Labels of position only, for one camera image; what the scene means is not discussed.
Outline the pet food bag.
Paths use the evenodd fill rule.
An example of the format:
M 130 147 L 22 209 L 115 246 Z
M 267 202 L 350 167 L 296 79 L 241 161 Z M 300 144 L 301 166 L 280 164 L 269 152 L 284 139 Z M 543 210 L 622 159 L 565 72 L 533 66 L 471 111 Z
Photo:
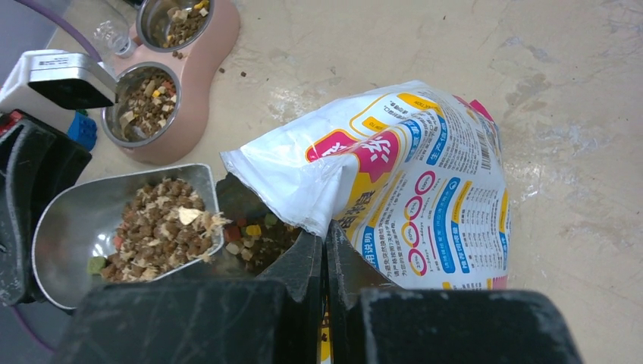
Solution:
M 332 221 L 403 288 L 507 286 L 510 207 L 498 126 L 418 80 L 334 100 L 239 149 L 227 171 L 282 221 Z

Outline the metal food scoop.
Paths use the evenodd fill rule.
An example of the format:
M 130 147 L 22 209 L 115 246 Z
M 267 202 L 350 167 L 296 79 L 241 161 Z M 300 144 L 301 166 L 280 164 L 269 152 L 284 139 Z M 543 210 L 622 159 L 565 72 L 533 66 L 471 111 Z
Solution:
M 103 284 L 158 281 L 210 262 L 226 224 L 202 163 L 104 177 L 59 193 L 36 225 L 31 262 L 54 306 Z

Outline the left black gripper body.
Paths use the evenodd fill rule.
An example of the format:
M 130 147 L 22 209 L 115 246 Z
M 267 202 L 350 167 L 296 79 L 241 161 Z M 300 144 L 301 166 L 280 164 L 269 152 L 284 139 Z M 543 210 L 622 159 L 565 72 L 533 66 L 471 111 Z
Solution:
M 92 156 L 66 133 L 24 111 L 1 116 L 1 304 L 42 300 L 31 263 L 37 223 Z

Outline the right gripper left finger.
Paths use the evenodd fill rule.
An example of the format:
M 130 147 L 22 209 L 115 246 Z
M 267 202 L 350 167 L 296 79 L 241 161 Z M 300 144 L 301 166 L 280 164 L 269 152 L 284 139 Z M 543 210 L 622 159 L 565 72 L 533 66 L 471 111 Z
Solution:
M 257 278 L 166 278 L 85 296 L 55 363 L 316 363 L 321 238 L 302 233 Z

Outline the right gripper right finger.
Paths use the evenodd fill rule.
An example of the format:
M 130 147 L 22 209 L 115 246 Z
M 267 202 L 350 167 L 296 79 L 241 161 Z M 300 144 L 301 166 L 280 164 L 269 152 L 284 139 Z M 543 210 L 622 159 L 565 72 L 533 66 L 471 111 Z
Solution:
M 352 248 L 325 240 L 335 363 L 580 363 L 564 317 L 529 290 L 406 290 Z

